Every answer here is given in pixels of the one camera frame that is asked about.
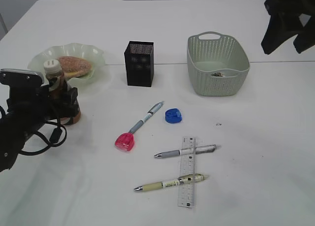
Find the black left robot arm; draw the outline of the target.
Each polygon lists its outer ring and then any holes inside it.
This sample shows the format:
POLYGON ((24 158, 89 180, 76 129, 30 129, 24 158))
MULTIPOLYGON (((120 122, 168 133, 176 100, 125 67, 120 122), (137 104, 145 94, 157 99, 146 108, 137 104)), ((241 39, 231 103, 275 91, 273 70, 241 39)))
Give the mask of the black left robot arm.
POLYGON ((61 146, 67 135, 62 118, 74 117, 79 113, 76 103, 77 88, 62 91, 54 99, 48 86, 40 88, 11 87, 8 110, 3 109, 0 119, 0 169, 10 169, 18 155, 36 156, 52 147, 61 146), (39 151, 24 151, 25 143, 33 136, 40 137, 46 147, 39 151))

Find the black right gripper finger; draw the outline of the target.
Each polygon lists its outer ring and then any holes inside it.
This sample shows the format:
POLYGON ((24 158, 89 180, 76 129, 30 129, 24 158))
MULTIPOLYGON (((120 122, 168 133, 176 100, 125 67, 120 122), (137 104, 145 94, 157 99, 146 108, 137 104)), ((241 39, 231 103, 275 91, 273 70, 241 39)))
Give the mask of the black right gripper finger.
POLYGON ((295 38, 293 45, 297 53, 299 54, 308 50, 309 48, 315 45, 315 32, 304 31, 302 33, 299 33, 297 37, 295 38))
POLYGON ((286 14, 273 14, 261 42, 265 54, 274 52, 285 41, 297 34, 297 17, 286 14))

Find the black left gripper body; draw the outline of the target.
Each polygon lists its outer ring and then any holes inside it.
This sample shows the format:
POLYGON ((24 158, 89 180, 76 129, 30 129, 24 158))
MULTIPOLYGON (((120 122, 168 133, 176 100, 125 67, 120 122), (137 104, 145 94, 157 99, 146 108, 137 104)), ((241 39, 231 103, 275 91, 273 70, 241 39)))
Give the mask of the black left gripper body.
POLYGON ((50 98, 49 85, 40 88, 10 88, 7 100, 7 128, 40 128, 59 119, 59 112, 50 98))

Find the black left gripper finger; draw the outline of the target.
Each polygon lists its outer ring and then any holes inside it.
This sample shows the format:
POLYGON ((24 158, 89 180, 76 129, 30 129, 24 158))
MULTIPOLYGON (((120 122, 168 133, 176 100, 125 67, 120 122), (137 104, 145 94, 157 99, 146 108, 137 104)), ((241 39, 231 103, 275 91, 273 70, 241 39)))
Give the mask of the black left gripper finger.
POLYGON ((78 90, 76 87, 71 87, 69 84, 63 85, 63 105, 66 113, 70 117, 75 117, 79 113, 78 90))

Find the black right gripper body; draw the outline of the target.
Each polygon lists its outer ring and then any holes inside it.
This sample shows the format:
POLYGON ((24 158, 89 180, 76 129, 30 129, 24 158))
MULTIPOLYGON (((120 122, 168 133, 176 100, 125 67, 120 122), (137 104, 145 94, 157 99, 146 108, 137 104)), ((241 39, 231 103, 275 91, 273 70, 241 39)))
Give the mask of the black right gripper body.
POLYGON ((315 33, 315 0, 266 0, 270 16, 266 35, 315 33))

